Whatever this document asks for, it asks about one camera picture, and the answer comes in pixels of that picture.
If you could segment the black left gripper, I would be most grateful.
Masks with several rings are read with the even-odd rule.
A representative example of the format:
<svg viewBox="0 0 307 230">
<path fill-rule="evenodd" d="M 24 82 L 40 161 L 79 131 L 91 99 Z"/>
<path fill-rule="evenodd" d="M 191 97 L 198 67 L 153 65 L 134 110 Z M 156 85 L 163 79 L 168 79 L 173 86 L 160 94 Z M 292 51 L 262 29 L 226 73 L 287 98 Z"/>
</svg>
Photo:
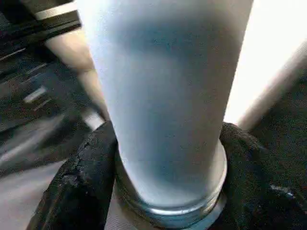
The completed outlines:
<svg viewBox="0 0 307 230">
<path fill-rule="evenodd" d="M 38 20 L 32 15 L 0 17 L 0 132 L 26 125 L 50 130 L 83 120 L 103 119 L 80 81 L 81 54 L 69 63 L 47 42 L 71 35 L 81 27 L 76 14 Z"/>
</svg>

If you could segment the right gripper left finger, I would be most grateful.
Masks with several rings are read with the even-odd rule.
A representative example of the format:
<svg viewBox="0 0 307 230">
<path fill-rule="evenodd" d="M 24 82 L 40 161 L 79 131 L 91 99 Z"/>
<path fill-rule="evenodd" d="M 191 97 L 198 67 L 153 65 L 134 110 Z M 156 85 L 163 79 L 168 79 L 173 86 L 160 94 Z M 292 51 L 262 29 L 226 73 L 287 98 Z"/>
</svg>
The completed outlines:
<svg viewBox="0 0 307 230">
<path fill-rule="evenodd" d="M 27 225 L 29 230 L 102 230 L 115 180 L 118 142 L 102 124 L 59 168 Z"/>
</svg>

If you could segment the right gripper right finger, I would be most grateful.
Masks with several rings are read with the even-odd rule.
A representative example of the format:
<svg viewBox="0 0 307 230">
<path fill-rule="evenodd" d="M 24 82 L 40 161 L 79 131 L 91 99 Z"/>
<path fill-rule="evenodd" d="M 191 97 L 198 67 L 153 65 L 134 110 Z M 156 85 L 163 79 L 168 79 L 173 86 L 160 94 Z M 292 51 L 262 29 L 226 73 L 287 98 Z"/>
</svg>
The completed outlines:
<svg viewBox="0 0 307 230">
<path fill-rule="evenodd" d="M 269 151 L 257 138 L 223 123 L 220 141 L 227 156 L 223 192 L 227 202 L 213 230 L 305 230 L 307 201 L 296 190 L 274 184 L 266 172 Z"/>
</svg>

